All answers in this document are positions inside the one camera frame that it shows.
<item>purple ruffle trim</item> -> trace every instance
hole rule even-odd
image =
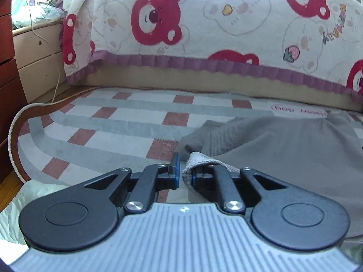
[[[156,55],[115,55],[107,51],[96,51],[90,58],[90,63],[85,68],[67,77],[67,82],[72,85],[84,79],[90,73],[96,72],[102,63],[118,64],[124,66],[149,66],[161,68],[177,68],[180,70],[207,70],[210,72],[237,73],[241,76],[253,76],[255,78],[267,78],[280,80],[295,85],[305,85],[317,90],[332,92],[336,94],[351,94],[355,102],[363,102],[363,95],[359,95],[350,88],[321,80],[282,68],[253,65],[232,61],[217,61],[210,59],[195,59],[173,56]]]

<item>checkered rug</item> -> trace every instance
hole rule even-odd
[[[180,139],[206,120],[316,118],[326,117],[327,110],[235,94],[100,88],[58,111],[28,119],[19,133],[18,154],[31,179],[74,185],[120,167],[139,172],[168,162]],[[351,123],[363,144],[357,115],[351,113]],[[168,193],[162,197],[177,201]]]

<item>gray fabric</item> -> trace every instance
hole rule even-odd
[[[363,151],[345,112],[319,119],[207,121],[176,148],[184,161],[192,151],[338,201],[351,218],[347,237],[363,234]]]

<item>silver bolt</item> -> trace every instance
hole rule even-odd
[[[239,211],[243,208],[243,203],[240,201],[229,201],[225,204],[225,207],[231,211]]]
[[[144,204],[140,201],[130,201],[130,202],[126,203],[126,207],[130,211],[140,211],[144,208]]]

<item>bedspread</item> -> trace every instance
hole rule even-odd
[[[117,64],[222,71],[363,101],[355,0],[64,0],[70,83]]]

